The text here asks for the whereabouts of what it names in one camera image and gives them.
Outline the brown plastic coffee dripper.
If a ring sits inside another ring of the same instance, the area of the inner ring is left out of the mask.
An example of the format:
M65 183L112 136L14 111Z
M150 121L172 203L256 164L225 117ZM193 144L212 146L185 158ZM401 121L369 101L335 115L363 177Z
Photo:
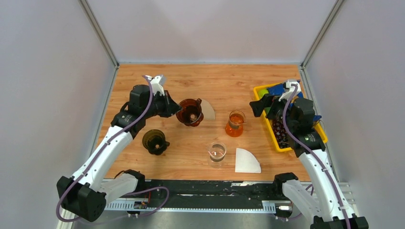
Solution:
M203 120L202 99L184 99L179 103L181 110L176 113L177 119L185 126L197 127Z

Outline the white paper coffee filter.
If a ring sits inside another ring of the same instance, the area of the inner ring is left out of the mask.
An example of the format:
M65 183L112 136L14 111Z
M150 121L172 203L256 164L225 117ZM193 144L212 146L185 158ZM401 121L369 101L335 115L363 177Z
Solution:
M261 166L256 157L249 151L237 148L235 156L236 173L261 173Z

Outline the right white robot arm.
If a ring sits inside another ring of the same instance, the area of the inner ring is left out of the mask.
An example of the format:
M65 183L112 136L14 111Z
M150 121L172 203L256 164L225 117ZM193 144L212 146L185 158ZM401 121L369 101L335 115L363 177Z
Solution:
M282 122L288 144L309 174L317 195L310 195L290 172L275 175L275 197L290 199L310 221L312 229L369 228L367 219L356 215L333 176L325 145L314 127L313 102L302 97L286 100L265 94L249 105L255 117L268 109L267 119Z

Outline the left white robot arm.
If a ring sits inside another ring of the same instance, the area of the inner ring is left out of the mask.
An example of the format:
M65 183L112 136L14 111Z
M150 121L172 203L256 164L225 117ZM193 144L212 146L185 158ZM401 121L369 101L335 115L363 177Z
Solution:
M58 180L58 219L94 222L115 199L129 193L136 198L143 196L146 184L145 176L140 172L129 169L108 182L103 179L117 157L146 125L147 119L154 116L169 118L181 110L167 90L135 85L129 101L114 116L105 138L88 160L70 177L62 176Z

